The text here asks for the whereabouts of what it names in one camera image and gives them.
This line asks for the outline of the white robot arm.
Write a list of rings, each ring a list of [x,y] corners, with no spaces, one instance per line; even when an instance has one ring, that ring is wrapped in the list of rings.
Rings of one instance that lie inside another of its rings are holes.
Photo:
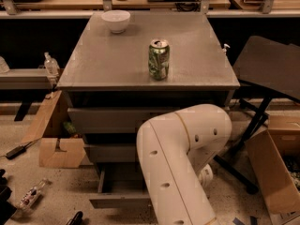
[[[211,104],[162,114],[141,125],[137,153],[159,225],[220,225],[199,173],[231,133],[229,115]]]

